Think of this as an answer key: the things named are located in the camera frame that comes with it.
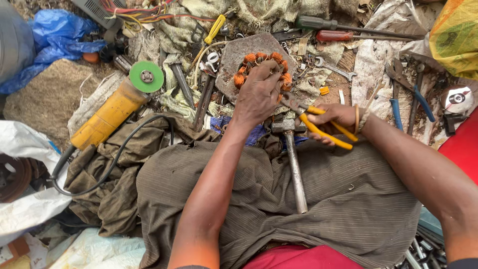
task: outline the screwdriver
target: screwdriver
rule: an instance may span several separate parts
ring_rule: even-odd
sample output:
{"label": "screwdriver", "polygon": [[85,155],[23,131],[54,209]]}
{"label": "screwdriver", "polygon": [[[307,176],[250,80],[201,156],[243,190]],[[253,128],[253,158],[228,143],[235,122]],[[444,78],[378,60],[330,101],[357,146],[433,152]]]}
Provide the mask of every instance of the screwdriver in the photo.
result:
{"label": "screwdriver", "polygon": [[405,37],[405,38],[412,38],[412,39],[424,39],[424,35],[415,35],[415,34],[400,34],[400,33],[393,33],[393,32],[386,32],[386,31],[378,31],[373,29],[366,29],[366,28],[358,28],[358,27],[350,27],[338,24],[336,20],[324,20],[317,17],[312,16],[297,16],[295,20],[295,26],[297,28],[302,29],[310,29],[310,30],[347,30],[347,31],[357,31],[357,32],[364,32],[370,34],[381,34],[381,35],[388,35],[388,36],[396,36],[396,37]]}
{"label": "screwdriver", "polygon": [[[214,22],[214,25],[212,26],[211,31],[209,31],[209,34],[204,39],[204,43],[206,43],[208,45],[210,45],[212,43],[212,39],[214,37],[216,37],[216,34],[219,32],[219,29],[222,27],[222,25],[224,24],[225,21],[226,21],[226,17],[224,17],[224,15],[222,15],[222,14],[219,15],[217,20]],[[199,60],[199,56],[203,53],[204,49],[206,49],[206,45],[203,44],[202,47],[201,47],[201,50],[196,55],[196,58],[194,58],[194,61],[192,62],[192,64],[187,69],[185,77],[187,77],[189,72],[191,72],[191,70],[195,66],[196,62]]]}
{"label": "screwdriver", "polygon": [[329,31],[329,30],[320,30],[315,36],[318,41],[349,41],[352,38],[363,38],[363,39],[388,39],[388,40],[403,40],[410,41],[412,38],[404,37],[393,37],[393,36],[369,36],[369,35],[354,35],[350,32],[344,31]]}

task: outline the yellow-handled pliers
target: yellow-handled pliers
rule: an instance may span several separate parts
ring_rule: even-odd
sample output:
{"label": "yellow-handled pliers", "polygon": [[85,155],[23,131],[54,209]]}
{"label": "yellow-handled pliers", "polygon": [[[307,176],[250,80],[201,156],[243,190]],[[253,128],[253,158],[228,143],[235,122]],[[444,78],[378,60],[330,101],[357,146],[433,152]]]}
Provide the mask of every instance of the yellow-handled pliers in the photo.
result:
{"label": "yellow-handled pliers", "polygon": [[[283,91],[282,92],[281,103],[283,105],[289,107],[292,111],[294,111],[297,115],[299,115],[299,119],[302,122],[304,122],[304,124],[307,126],[307,128],[311,132],[317,133],[322,137],[326,136],[326,137],[330,138],[330,140],[332,140],[335,143],[335,145],[337,145],[339,147],[342,147],[344,149],[349,149],[349,150],[352,149],[351,144],[346,143],[342,140],[339,140],[339,139],[337,139],[337,138],[335,138],[335,137],[333,137],[329,134],[326,134],[326,133],[320,131],[319,128],[317,128],[317,126],[315,126],[315,124],[313,124],[312,122],[310,122],[307,119],[307,114],[305,114],[305,112],[309,112],[309,113],[316,114],[316,115],[322,115],[322,114],[325,113],[325,110],[322,110],[322,109],[319,109],[319,108],[301,103],[297,98],[295,98],[295,96],[293,94],[291,94],[288,91]],[[338,124],[334,121],[330,121],[330,123],[335,128],[337,128],[337,130],[341,131],[346,137],[348,137],[353,142],[356,142],[356,141],[359,140],[353,133],[349,132],[345,127],[341,126],[340,124]]]}

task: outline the wrench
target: wrench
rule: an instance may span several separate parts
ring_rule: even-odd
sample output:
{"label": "wrench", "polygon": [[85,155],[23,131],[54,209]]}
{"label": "wrench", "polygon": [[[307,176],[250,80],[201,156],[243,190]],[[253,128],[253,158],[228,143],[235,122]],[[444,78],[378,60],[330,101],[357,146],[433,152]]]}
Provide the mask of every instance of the wrench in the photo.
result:
{"label": "wrench", "polygon": [[350,72],[350,73],[347,73],[345,71],[342,71],[340,69],[338,69],[337,67],[335,66],[332,66],[326,62],[324,62],[324,58],[322,58],[321,56],[317,56],[315,57],[317,60],[319,60],[319,62],[317,63],[317,61],[315,62],[315,66],[316,67],[325,67],[327,69],[330,69],[344,77],[346,77],[349,81],[352,81],[352,76],[356,76],[357,74],[354,73],[354,72]]}
{"label": "wrench", "polygon": [[379,92],[379,90],[385,86],[385,82],[382,81],[383,79],[377,80],[377,86],[375,87],[375,90],[373,90],[372,96],[370,96],[370,99],[367,101],[365,109],[369,108],[370,104],[372,104],[372,101],[375,99],[375,95],[377,95],[377,92]]}

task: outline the blue tarp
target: blue tarp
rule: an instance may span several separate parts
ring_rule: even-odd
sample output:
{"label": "blue tarp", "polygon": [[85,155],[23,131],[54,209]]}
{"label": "blue tarp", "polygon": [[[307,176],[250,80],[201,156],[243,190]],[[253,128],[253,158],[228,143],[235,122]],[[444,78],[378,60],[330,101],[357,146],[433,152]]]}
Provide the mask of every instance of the blue tarp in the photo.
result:
{"label": "blue tarp", "polygon": [[37,56],[33,65],[0,85],[2,94],[11,94],[25,87],[58,59],[76,60],[84,52],[96,52],[106,45],[104,40],[79,42],[84,34],[96,31],[98,27],[91,20],[80,18],[66,10],[40,10],[28,24],[33,31]]}
{"label": "blue tarp", "polygon": [[[218,118],[213,118],[211,117],[211,129],[218,132],[218,133],[221,133],[221,130],[220,129],[217,129],[217,127],[219,128],[222,128],[224,125],[226,124],[229,124],[229,122],[231,121],[231,117],[229,116],[220,116]],[[257,125],[250,133],[249,137],[247,138],[246,140],[246,145],[247,146],[254,146],[257,142],[257,140],[266,134],[266,129],[264,128],[264,126],[262,125]],[[303,141],[307,140],[308,138],[307,137],[302,137],[302,136],[295,136],[294,137],[294,140],[295,140],[295,145],[299,145],[301,144]],[[285,146],[285,138],[284,136],[282,136],[282,143],[283,143],[283,148],[286,149],[287,147]]]}

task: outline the green grinding disc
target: green grinding disc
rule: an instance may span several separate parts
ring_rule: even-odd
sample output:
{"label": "green grinding disc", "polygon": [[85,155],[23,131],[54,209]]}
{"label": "green grinding disc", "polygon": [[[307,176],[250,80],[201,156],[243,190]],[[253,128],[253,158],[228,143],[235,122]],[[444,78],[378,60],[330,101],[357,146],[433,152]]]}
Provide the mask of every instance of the green grinding disc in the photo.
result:
{"label": "green grinding disc", "polygon": [[[149,71],[153,75],[153,80],[146,83],[141,79],[143,71]],[[135,63],[130,69],[130,80],[133,86],[146,93],[155,92],[161,88],[164,83],[163,71],[153,62],[141,61]]]}

